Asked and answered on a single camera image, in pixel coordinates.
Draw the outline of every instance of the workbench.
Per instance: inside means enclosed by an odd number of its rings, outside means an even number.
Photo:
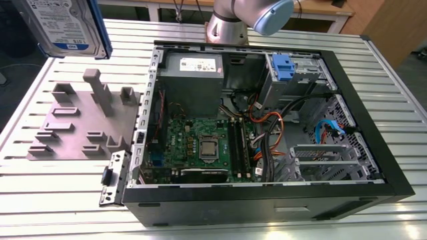
[[[248,31],[251,45],[335,52],[416,195],[340,220],[144,227],[125,207],[99,208],[108,160],[29,161],[26,150],[54,98],[56,83],[89,91],[97,68],[111,91],[144,92],[153,40],[204,42],[204,26],[105,20],[109,60],[49,58],[0,135],[0,237],[60,239],[425,239],[427,115],[369,41],[356,35]]]
[[[179,6],[183,1],[183,10],[199,10],[195,0],[175,1]],[[215,0],[199,0],[201,11],[213,12],[213,2]],[[173,0],[97,0],[97,3],[104,5],[144,7],[148,9],[149,21],[152,22],[160,21],[160,9],[176,9]],[[343,8],[339,8],[331,5],[331,1],[300,0],[300,6],[301,19],[325,20],[332,22],[327,31],[327,33],[329,34],[340,33],[348,17],[351,17],[355,14],[353,10],[351,9],[347,3],[344,4]],[[300,6],[295,4],[293,14],[291,18],[299,18]]]

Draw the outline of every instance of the hard drive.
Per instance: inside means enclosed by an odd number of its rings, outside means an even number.
[[[109,59],[112,44],[96,0],[13,0],[46,57]]]

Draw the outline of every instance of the expansion slot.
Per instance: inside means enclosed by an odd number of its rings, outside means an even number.
[[[243,143],[243,161],[244,161],[244,172],[245,172],[245,176],[248,176],[249,174],[249,151],[248,151],[248,140],[247,140],[247,126],[244,123],[244,120],[240,118],[240,122],[241,122],[241,143]]]
[[[245,172],[243,169],[243,165],[244,165],[244,149],[243,149],[243,135],[241,135],[241,124],[240,122],[235,122],[233,124],[233,131],[235,131],[235,142],[236,142],[236,150],[237,150],[237,168],[239,168],[239,172],[237,172],[237,177],[241,176],[241,173]]]
[[[237,162],[237,146],[236,146],[236,134],[235,134],[235,122],[229,121],[227,125],[228,131],[228,149],[229,149],[229,159],[231,159],[231,170],[232,175],[237,175],[240,172],[239,162]]]

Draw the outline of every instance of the hard drive label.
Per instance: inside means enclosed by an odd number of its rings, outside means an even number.
[[[89,47],[72,8],[72,0],[26,0],[49,41],[61,49],[85,50]]]

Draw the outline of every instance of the blue clip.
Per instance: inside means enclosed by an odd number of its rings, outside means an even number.
[[[328,124],[332,129],[337,130],[340,134],[345,134],[345,131],[340,128],[337,122],[335,120],[320,120],[317,125],[315,126],[313,135],[315,135],[315,143],[320,143],[320,128],[321,124]]]
[[[273,54],[272,67],[277,73],[277,80],[280,82],[287,82],[292,80],[295,74],[295,64],[291,61],[289,55]]]

